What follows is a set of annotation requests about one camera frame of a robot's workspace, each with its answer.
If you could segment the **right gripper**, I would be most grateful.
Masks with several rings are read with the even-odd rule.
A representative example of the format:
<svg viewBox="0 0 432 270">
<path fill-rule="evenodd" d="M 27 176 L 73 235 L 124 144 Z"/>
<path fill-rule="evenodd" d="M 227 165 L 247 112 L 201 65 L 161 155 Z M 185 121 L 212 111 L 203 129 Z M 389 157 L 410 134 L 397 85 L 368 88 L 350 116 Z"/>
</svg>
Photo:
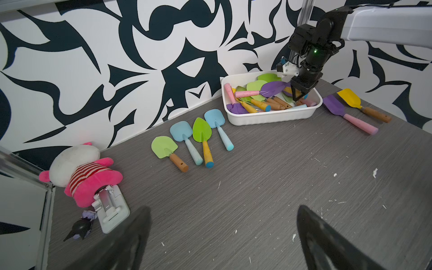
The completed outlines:
<svg viewBox="0 0 432 270">
<path fill-rule="evenodd" d="M 294 101 L 309 94 L 322 77 L 322 70 L 329 58 L 344 47 L 344 40 L 341 39 L 343 25 L 343 18 L 323 18 L 316 27 L 303 24 L 294 30 L 289 48 L 304 58 L 299 74 L 290 80 Z"/>
</svg>

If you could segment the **purple pointed shovel pink handle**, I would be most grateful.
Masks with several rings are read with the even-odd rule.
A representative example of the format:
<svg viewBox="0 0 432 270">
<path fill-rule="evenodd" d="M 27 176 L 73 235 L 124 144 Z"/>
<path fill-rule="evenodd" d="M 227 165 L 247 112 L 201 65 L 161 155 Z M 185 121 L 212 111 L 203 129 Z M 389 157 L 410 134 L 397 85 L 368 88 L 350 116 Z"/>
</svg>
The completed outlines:
<svg viewBox="0 0 432 270">
<path fill-rule="evenodd" d="M 345 112 L 344 105 L 333 95 L 323 98 L 323 103 L 332 114 L 343 117 L 345 120 L 349 121 L 351 124 L 368 133 L 369 135 L 375 135 L 378 133 L 378 128 L 347 114 Z"/>
</svg>

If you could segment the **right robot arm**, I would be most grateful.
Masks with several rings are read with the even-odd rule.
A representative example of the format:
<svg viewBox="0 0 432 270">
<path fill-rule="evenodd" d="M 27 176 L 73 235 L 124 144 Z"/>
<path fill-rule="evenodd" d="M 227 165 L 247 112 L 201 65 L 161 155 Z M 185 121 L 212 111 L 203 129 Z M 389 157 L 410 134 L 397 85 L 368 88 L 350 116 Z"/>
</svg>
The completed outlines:
<svg viewBox="0 0 432 270">
<path fill-rule="evenodd" d="M 431 6 L 393 4 L 343 6 L 325 13 L 315 26 L 295 28 L 288 45 L 303 60 L 290 81 L 292 99 L 298 101 L 315 88 L 330 57 L 345 41 L 369 41 L 431 48 Z"/>
</svg>

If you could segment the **light blue round shovel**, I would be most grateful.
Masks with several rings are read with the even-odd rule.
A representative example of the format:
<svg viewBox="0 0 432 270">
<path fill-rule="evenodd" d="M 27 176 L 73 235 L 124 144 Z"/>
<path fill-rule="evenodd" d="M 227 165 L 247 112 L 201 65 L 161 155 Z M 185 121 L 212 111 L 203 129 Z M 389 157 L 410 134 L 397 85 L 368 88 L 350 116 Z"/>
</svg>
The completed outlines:
<svg viewBox="0 0 432 270">
<path fill-rule="evenodd" d="M 196 165 L 202 165 L 204 160 L 190 140 L 192 128 L 189 123 L 187 121 L 179 121 L 172 125 L 169 131 L 175 141 L 184 142 L 186 144 L 194 163 Z"/>
</svg>

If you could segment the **light blue toy shovel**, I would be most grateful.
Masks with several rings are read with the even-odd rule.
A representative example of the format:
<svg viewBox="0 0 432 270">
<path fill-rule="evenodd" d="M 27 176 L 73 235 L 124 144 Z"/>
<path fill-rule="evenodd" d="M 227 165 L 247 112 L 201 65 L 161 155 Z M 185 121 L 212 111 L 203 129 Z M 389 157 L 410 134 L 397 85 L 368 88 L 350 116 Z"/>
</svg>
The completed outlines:
<svg viewBox="0 0 432 270">
<path fill-rule="evenodd" d="M 234 149 L 234 144 L 231 142 L 222 126 L 225 124 L 225 117 L 219 109 L 212 109 L 204 114 L 206 122 L 210 125 L 211 129 L 216 128 L 219 136 L 227 151 Z"/>
</svg>

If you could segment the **green shovel yellow handle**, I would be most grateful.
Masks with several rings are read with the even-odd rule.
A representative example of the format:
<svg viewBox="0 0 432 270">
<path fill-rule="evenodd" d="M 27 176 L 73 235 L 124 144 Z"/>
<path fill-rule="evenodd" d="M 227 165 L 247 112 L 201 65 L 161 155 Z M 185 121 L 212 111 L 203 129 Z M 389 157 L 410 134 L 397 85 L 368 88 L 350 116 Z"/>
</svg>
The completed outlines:
<svg viewBox="0 0 432 270">
<path fill-rule="evenodd" d="M 203 118 L 196 118 L 192 127 L 193 139 L 203 145 L 204 162 L 207 168 L 214 167 L 213 157 L 209 148 L 208 140 L 211 138 L 212 129 Z"/>
</svg>

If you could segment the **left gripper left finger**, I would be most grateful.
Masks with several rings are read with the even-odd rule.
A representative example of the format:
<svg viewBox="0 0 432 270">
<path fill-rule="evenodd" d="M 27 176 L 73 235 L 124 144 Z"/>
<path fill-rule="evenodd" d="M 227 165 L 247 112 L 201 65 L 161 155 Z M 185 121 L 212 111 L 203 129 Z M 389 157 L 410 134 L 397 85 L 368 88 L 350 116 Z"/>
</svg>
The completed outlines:
<svg viewBox="0 0 432 270">
<path fill-rule="evenodd" d="M 151 208 L 142 206 L 67 270 L 138 270 L 152 225 Z"/>
</svg>

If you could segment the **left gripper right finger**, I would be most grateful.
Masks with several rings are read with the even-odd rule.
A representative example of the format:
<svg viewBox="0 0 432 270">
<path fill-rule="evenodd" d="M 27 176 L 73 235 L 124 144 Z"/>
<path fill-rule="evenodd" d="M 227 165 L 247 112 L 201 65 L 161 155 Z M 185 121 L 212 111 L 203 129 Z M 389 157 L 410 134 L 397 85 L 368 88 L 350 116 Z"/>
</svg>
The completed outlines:
<svg viewBox="0 0 432 270">
<path fill-rule="evenodd" d="M 382 270 L 305 205 L 297 212 L 297 229 L 309 270 Z"/>
</svg>

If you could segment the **yellow shovel wooden handle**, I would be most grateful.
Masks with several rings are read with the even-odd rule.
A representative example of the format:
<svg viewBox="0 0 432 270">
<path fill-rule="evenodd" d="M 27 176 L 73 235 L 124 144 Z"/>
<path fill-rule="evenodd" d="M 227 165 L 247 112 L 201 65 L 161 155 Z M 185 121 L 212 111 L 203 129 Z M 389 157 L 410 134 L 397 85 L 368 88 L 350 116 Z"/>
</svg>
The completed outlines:
<svg viewBox="0 0 432 270">
<path fill-rule="evenodd" d="M 384 123 L 390 123 L 392 118 L 388 115 L 385 115 L 375 109 L 369 108 L 369 107 L 363 107 L 361 104 L 361 99 L 351 90 L 351 89 L 344 89 L 337 94 L 352 108 L 356 108 L 361 110 L 364 114 L 373 117 L 377 120 L 380 120 Z"/>
</svg>

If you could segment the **green shovel orange handle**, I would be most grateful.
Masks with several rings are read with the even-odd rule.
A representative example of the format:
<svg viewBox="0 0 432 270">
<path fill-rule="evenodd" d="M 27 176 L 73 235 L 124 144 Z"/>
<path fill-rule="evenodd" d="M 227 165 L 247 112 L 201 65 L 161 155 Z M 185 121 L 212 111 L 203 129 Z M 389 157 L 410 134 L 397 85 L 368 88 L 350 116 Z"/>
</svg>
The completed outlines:
<svg viewBox="0 0 432 270">
<path fill-rule="evenodd" d="M 174 153 L 178 145 L 170 137 L 155 137 L 151 149 L 159 159 L 169 158 L 181 172 L 186 173 L 189 170 L 189 166 Z"/>
</svg>

